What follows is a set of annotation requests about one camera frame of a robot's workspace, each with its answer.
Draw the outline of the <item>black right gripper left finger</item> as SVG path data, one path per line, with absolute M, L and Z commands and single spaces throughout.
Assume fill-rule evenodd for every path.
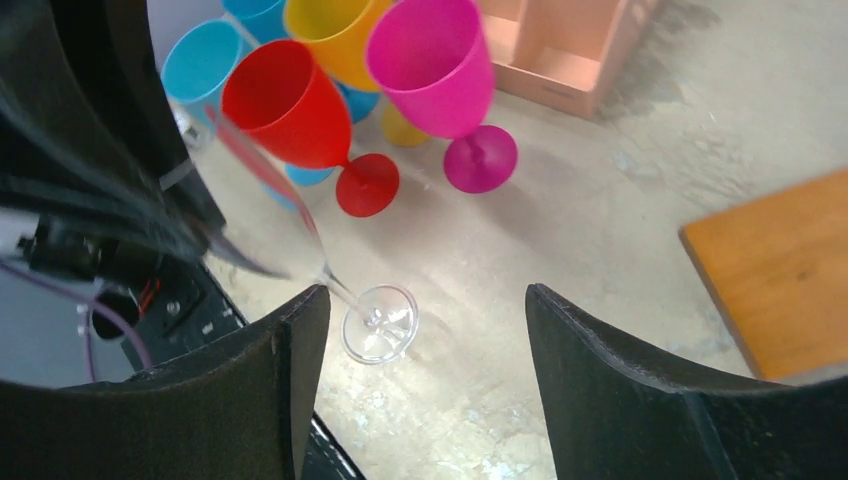
M 3 383 L 1 475 L 298 479 L 329 320 L 328 290 L 316 285 L 120 383 Z

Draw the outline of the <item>clear wine glass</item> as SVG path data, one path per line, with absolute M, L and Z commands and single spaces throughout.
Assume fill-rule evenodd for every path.
M 253 142 L 214 109 L 202 120 L 171 109 L 188 157 L 160 184 L 196 203 L 197 212 L 182 216 L 210 252 L 264 277 L 327 287 L 346 305 L 341 339 L 353 360 L 378 365 L 403 357 L 420 323 L 411 293 L 391 284 L 352 293 L 332 271 L 298 191 Z

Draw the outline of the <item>blue plastic wine glass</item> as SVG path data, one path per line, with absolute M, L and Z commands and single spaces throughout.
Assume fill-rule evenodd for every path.
M 289 38 L 283 21 L 284 0 L 222 0 L 221 4 L 259 44 Z M 335 84 L 353 123 L 365 119 L 376 107 L 378 93 L 355 90 L 338 81 Z

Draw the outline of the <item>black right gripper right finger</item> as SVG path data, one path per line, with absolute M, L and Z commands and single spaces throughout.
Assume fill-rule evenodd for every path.
M 716 370 L 611 326 L 543 284 L 526 322 L 561 479 L 843 479 L 847 381 Z

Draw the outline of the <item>magenta plastic wine glass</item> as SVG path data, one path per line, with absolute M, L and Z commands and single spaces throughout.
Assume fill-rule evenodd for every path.
M 456 189 L 503 185 L 518 161 L 506 130 L 486 124 L 496 82 L 479 7 L 472 1 L 406 0 L 377 21 L 365 50 L 372 78 L 419 130 L 448 140 L 443 171 Z

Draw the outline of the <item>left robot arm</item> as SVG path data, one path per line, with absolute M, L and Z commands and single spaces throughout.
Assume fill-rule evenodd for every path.
M 217 107 L 165 91 L 142 1 L 1 5 L 1 204 L 35 269 L 142 286 L 209 254 L 289 278 L 283 176 Z

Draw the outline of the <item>red plastic wine glass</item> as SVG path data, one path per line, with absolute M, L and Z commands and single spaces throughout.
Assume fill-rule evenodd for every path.
M 351 156 L 345 101 L 311 51 L 294 40 L 275 40 L 245 56 L 225 82 L 220 108 L 275 157 L 304 169 L 339 168 L 336 199 L 350 216 L 376 215 L 398 193 L 399 170 L 388 156 Z

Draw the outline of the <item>yellow plastic wine glass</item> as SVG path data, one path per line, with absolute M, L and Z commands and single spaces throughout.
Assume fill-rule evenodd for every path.
M 340 89 L 352 122 L 365 119 L 377 106 L 380 88 L 365 60 L 366 44 L 378 20 L 392 5 L 379 0 L 288 1 L 283 23 L 304 44 Z

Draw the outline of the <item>teal wine glass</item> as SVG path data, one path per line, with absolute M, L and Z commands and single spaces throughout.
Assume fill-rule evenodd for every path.
M 220 108 L 223 87 L 238 63 L 252 51 L 230 23 L 206 22 L 188 32 L 172 49 L 164 65 L 163 84 L 192 118 L 210 127 L 208 107 L 220 119 L 228 120 Z

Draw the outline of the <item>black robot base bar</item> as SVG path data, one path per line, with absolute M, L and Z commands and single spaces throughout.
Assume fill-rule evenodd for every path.
M 160 339 L 157 364 L 110 385 L 79 479 L 359 479 L 313 407 L 330 297 L 311 287 L 247 322 L 220 285 Z

